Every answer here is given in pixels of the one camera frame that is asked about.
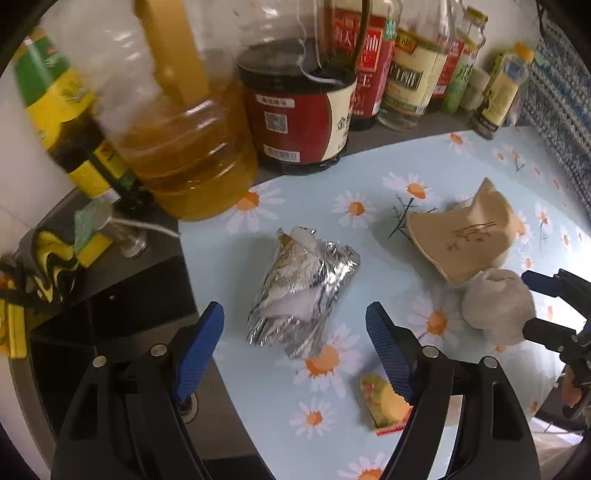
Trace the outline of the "person's right hand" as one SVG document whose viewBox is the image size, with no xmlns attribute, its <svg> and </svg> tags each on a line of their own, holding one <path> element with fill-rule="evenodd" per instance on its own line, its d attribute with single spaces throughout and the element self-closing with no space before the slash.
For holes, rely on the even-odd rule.
<svg viewBox="0 0 591 480">
<path fill-rule="evenodd" d="M 570 366 L 566 366 L 564 376 L 562 377 L 561 398 L 565 405 L 573 408 L 582 397 L 580 388 L 574 386 L 574 372 Z"/>
</svg>

